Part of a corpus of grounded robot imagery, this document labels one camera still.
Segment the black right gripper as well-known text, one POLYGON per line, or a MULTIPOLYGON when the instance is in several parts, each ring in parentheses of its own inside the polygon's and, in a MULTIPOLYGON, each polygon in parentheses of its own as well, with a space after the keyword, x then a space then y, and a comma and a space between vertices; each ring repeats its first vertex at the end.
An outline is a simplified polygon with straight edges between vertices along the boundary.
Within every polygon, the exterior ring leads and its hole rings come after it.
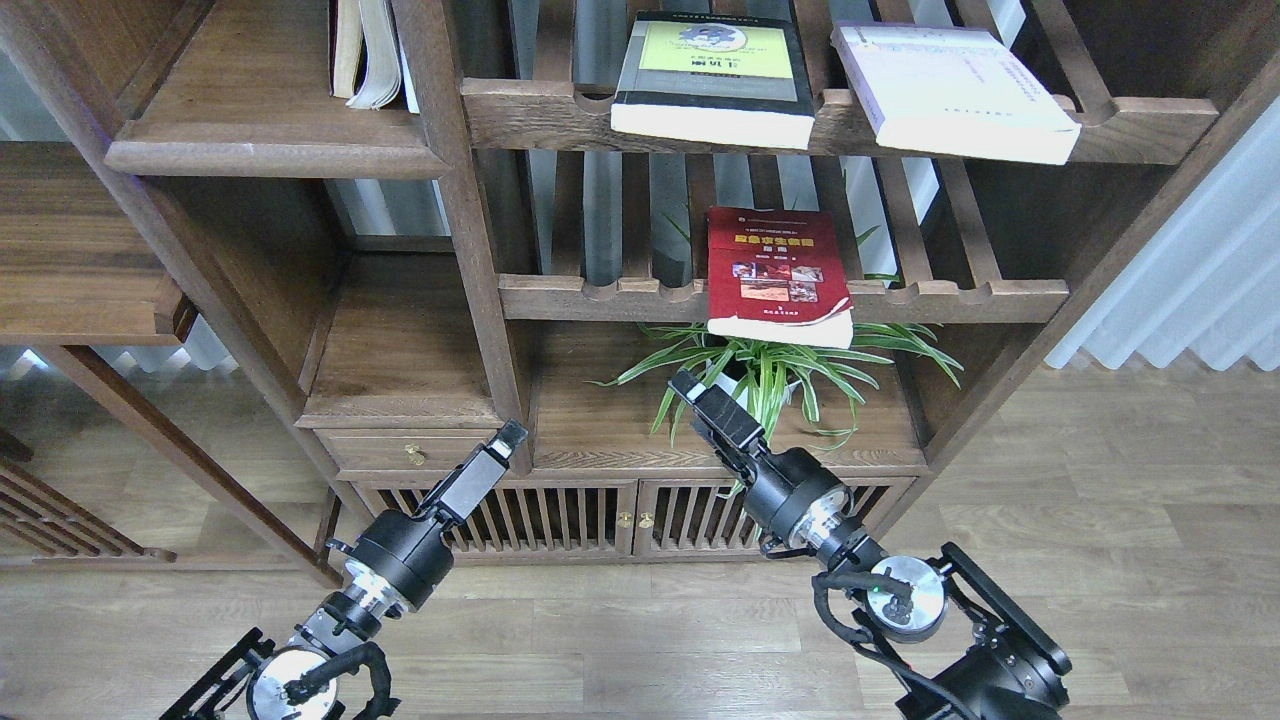
POLYGON ((850 491, 806 450, 771 452, 760 424, 721 388, 678 370, 669 389, 696 415, 695 430, 745 484, 745 512, 795 551, 844 551, 852 546, 850 491))

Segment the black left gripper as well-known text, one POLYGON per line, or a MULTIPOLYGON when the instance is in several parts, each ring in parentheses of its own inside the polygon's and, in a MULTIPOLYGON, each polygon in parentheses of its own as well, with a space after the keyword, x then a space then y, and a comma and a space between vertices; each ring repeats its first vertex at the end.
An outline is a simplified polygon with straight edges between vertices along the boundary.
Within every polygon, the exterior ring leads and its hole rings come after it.
POLYGON ((381 512, 349 551, 349 570, 381 578, 412 612, 420 610, 453 568, 443 534, 466 521, 506 474, 506 457, 525 445, 529 429, 508 420, 479 445, 422 501, 415 515, 381 512))

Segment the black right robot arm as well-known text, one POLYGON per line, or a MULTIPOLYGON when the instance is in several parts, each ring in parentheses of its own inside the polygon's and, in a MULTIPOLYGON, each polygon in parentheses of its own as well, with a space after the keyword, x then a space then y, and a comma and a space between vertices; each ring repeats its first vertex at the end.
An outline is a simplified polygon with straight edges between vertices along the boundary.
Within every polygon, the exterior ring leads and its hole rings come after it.
POLYGON ((678 372, 672 391, 692 427, 742 482, 746 515, 768 559, 814 557, 815 611, 864 659, 887 667, 905 693, 905 719, 1056 719, 1068 703, 1068 653, 955 543, 920 559, 884 550, 855 516, 852 492, 804 448, 773 452, 760 424, 717 386, 678 372), (900 644, 922 643, 950 610, 972 624, 972 643, 933 676, 900 644))

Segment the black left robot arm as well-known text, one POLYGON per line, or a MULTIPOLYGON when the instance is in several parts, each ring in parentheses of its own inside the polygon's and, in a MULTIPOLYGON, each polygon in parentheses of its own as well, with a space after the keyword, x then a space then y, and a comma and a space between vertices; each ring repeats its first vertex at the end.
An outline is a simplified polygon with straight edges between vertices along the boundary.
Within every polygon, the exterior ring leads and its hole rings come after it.
POLYGON ((444 534, 465 523, 509 469, 527 429, 507 421, 479 445, 428 495, 413 514, 381 512, 348 546, 326 546, 346 555, 351 583, 329 594, 282 647, 257 628, 247 632, 173 706, 165 719, 220 719, 242 691, 252 719, 338 719, 339 676, 369 670, 372 696, 358 719, 390 716, 399 701, 390 694, 390 671, 374 642, 384 618, 419 611, 454 556, 444 534))

